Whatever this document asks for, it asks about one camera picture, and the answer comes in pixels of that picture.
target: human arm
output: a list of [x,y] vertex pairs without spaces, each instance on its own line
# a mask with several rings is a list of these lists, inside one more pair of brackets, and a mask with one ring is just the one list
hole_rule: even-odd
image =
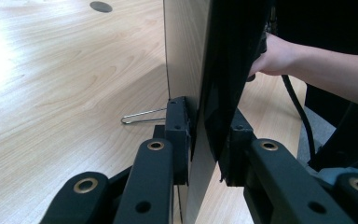
[[291,75],[358,104],[358,55],[343,54],[267,37],[267,52],[253,64],[268,75]]

